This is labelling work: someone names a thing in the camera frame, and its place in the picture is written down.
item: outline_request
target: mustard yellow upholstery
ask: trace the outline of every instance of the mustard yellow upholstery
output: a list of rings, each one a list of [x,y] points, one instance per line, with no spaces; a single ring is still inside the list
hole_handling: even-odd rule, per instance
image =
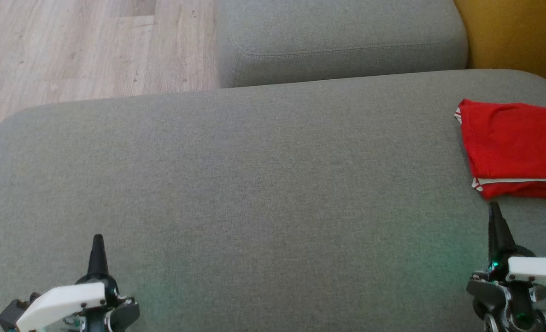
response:
[[[546,78],[546,0],[455,0],[467,30],[470,68]]]

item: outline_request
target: folded red cloth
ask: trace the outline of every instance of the folded red cloth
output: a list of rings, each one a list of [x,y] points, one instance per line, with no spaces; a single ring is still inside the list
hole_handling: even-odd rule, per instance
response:
[[[484,198],[546,198],[546,107],[464,99],[456,118],[475,177],[472,186]]]

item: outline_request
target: gray ottoman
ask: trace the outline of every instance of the gray ottoman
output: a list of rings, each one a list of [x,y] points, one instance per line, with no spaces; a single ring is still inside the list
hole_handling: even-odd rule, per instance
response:
[[[0,126],[0,311],[76,281],[105,235],[131,332],[475,332],[487,204],[464,97],[546,81],[462,70],[37,107]],[[546,200],[503,197],[546,255]]]
[[[220,0],[220,86],[463,69],[452,0]]]

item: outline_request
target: gray cushion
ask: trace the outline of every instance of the gray cushion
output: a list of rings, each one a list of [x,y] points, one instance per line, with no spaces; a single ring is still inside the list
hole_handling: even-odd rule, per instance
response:
[[[37,107],[0,126],[0,311],[75,282],[95,233],[132,331],[480,330],[487,204],[459,101],[546,106],[518,71],[444,71]],[[546,255],[546,200],[500,199]]]
[[[220,0],[220,86],[463,69],[452,0]]]

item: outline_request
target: wooden floor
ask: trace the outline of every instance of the wooden floor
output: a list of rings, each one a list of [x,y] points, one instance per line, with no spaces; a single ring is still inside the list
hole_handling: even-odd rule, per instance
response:
[[[215,89],[214,0],[0,0],[0,122],[35,105]]]

